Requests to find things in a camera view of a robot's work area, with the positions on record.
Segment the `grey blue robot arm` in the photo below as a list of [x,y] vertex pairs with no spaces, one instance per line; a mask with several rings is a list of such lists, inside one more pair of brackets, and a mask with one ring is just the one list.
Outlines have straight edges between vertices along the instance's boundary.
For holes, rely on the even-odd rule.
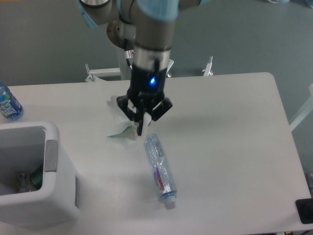
[[138,123],[141,136],[144,115],[157,121],[172,103],[164,86],[180,11],[206,4],[205,0],[78,0],[77,6],[89,27],[120,21],[135,27],[130,86],[116,101],[129,118]]

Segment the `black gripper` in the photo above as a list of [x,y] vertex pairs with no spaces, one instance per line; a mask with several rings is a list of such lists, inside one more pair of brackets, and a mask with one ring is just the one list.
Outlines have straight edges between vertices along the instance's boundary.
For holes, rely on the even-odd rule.
[[[138,136],[142,135],[143,112],[148,112],[152,120],[157,121],[173,107],[171,100],[164,94],[166,72],[167,69],[145,70],[134,64],[127,95],[116,98],[118,107],[126,117],[138,123]],[[136,112],[129,108],[129,100],[136,107]]]

